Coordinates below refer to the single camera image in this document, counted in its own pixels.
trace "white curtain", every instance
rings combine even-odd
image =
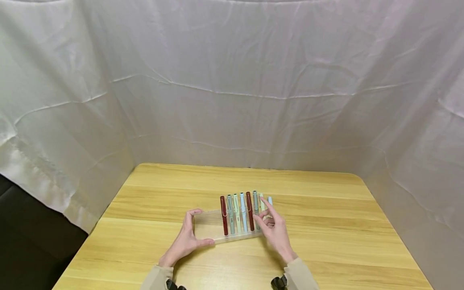
[[[0,173],[89,232],[141,162],[351,172],[461,289],[463,7],[0,0]]]

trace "finger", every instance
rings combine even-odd
[[[264,222],[264,224],[265,224],[266,226],[269,226],[269,224],[271,224],[271,225],[275,225],[275,224],[276,224],[276,222],[275,222],[275,220],[274,220],[273,218],[265,219],[263,222]]]
[[[265,211],[260,212],[258,216],[259,216],[260,218],[263,218],[263,217],[265,217],[266,215],[269,215],[269,209],[266,209]]]
[[[272,217],[275,218],[275,219],[281,219],[282,217],[276,212],[276,210],[274,209],[274,207],[269,203],[267,202],[267,200],[264,199],[264,197],[260,197],[260,199],[264,202],[264,204],[267,206],[267,209],[269,210],[269,212],[271,213]]]
[[[210,245],[214,245],[214,240],[211,238],[197,240],[197,248],[206,247]]]
[[[189,210],[185,213],[185,217],[184,217],[184,222],[183,222],[183,225],[188,227],[188,228],[191,228],[193,227],[192,226],[192,218],[193,218],[193,214],[196,214],[196,213],[202,213],[203,210],[202,209],[199,209],[199,208],[196,208],[196,209],[192,209],[192,210]]]
[[[266,235],[267,233],[269,233],[269,228],[267,227],[267,225],[264,223],[263,219],[260,218],[259,216],[257,215],[253,215],[253,219],[258,223],[258,225],[261,227],[261,230],[263,231],[263,234]]]
[[[200,208],[195,208],[195,209],[189,210],[189,211],[186,213],[186,215],[188,215],[188,214],[189,214],[189,215],[192,215],[192,214],[202,213],[202,212],[203,212],[202,209],[200,209]]]

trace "sleeve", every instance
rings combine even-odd
[[[288,290],[319,290],[311,271],[300,258],[288,263],[284,271]]]
[[[172,279],[174,268],[154,266],[142,283],[140,290],[167,290],[166,281]]]

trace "gray green pen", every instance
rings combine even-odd
[[[253,190],[253,199],[255,201],[255,215],[259,215],[258,192],[256,190]],[[256,229],[260,229],[258,223],[256,223]]]
[[[227,209],[229,210],[229,220],[230,226],[231,226],[231,235],[235,234],[235,227],[234,227],[234,222],[233,222],[233,209],[232,209],[232,196],[229,194],[227,196]]]

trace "left hand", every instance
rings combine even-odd
[[[194,250],[214,244],[213,239],[207,238],[199,240],[193,235],[192,215],[202,212],[203,211],[201,209],[193,209],[185,214],[184,222],[182,223],[182,228],[180,229],[179,234],[168,251],[161,257],[158,262],[158,266],[174,267],[177,261]]]

